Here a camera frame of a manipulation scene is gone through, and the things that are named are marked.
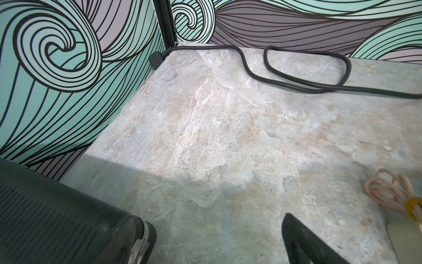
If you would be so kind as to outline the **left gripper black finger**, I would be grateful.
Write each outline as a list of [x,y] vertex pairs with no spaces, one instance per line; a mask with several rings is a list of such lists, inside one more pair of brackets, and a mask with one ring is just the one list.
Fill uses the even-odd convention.
[[281,234],[291,264],[348,264],[291,213],[283,218]]

